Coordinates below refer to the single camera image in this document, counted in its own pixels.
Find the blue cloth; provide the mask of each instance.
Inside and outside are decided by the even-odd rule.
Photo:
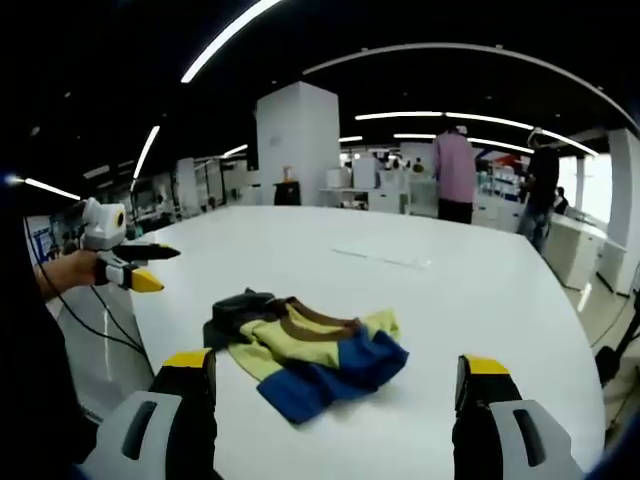
[[[304,423],[336,400],[354,400],[373,393],[398,373],[409,353],[387,333],[369,339],[366,327],[338,342],[339,369],[291,361],[265,378],[260,394],[292,423]]]

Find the floor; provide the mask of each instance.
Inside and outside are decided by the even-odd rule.
[[[582,292],[572,289],[565,289],[565,292],[576,308],[594,355],[605,345],[615,348],[634,315],[635,296],[614,295],[597,276]],[[624,425],[640,408],[638,365],[640,340],[631,344],[621,361],[620,372],[603,390],[607,427],[610,429],[608,446],[615,443]]]

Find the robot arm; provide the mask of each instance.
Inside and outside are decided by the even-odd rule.
[[[89,198],[78,203],[72,212],[80,209],[85,225],[80,248],[98,253],[95,272],[98,285],[113,282],[136,292],[157,292],[164,288],[140,264],[173,258],[180,252],[166,245],[127,242],[125,208],[120,203],[103,205]]]

